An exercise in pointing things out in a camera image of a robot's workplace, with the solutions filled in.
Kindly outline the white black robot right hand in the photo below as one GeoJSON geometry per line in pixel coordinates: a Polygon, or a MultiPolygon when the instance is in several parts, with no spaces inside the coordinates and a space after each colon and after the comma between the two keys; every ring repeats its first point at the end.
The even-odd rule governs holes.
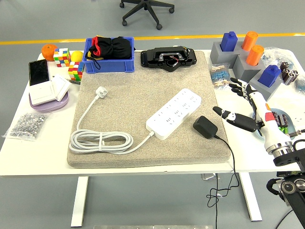
{"type": "Polygon", "coordinates": [[[231,78],[229,84],[232,92],[243,97],[249,102],[254,112],[254,119],[224,110],[218,106],[213,110],[229,124],[249,132],[259,130],[264,137],[264,147],[269,154],[278,151],[292,152],[292,141],[278,129],[274,115],[264,99],[263,95],[253,88],[249,83],[239,79],[231,78]]]}

